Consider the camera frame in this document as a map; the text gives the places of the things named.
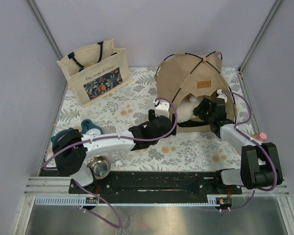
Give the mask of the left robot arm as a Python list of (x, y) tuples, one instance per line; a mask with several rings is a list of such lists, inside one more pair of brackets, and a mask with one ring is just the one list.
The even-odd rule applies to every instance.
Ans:
[(176, 121), (156, 116), (150, 110), (149, 120), (129, 129), (112, 134), (97, 134), (99, 128), (85, 120), (83, 131), (69, 128), (51, 138), (52, 151), (59, 177), (71, 177), (85, 193), (95, 191), (95, 174), (86, 166), (87, 157), (115, 151), (147, 149), (159, 140), (176, 134)]

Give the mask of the cream fluffy pillow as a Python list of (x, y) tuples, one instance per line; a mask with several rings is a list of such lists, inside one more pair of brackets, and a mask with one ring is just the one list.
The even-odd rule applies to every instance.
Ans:
[(190, 96), (184, 98), (177, 108), (177, 123), (187, 122), (193, 118), (196, 118), (194, 115), (194, 109), (201, 103), (203, 97), (197, 97), (197, 102), (195, 103), (191, 103), (189, 101), (189, 97)]

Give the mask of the teal pet bowl stand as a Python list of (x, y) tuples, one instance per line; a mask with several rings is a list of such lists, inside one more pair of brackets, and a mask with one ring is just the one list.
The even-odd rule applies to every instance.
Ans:
[[(65, 130), (62, 130), (58, 132), (56, 135), (54, 135), (51, 138), (52, 142), (52, 151), (55, 155), (60, 150), (64, 149), (65, 147), (68, 147), (69, 145), (72, 145), (77, 142), (82, 141), (82, 135), (85, 135), (88, 131), (93, 130), (95, 134), (102, 135), (104, 134), (103, 130), (98, 127), (97, 125), (93, 124), (90, 119), (85, 119), (81, 122), (80, 129), (76, 128), (68, 128)], [(86, 156), (87, 148), (83, 146), (82, 143), (77, 144), (75, 146), (71, 146), (66, 151), (63, 151), (63, 155), (69, 155), (74, 152), (75, 155), (82, 155)]]

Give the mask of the clear plastic water bottle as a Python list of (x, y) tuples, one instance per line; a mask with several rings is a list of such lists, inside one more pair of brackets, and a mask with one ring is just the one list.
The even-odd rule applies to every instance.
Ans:
[(109, 157), (108, 158), (109, 158), (111, 164), (116, 166), (116, 167), (120, 167), (123, 164), (123, 162), (122, 162), (122, 153), (120, 151), (109, 152)]

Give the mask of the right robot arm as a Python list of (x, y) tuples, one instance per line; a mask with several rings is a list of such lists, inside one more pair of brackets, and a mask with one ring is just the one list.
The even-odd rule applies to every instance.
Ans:
[(217, 193), (226, 193), (231, 185), (269, 191), (282, 184), (276, 145), (258, 141), (239, 130), (234, 121), (227, 118), (224, 99), (204, 98), (194, 109), (194, 115), (208, 123), (211, 132), (231, 144), (241, 156), (239, 169), (220, 170), (220, 177), (213, 181)]

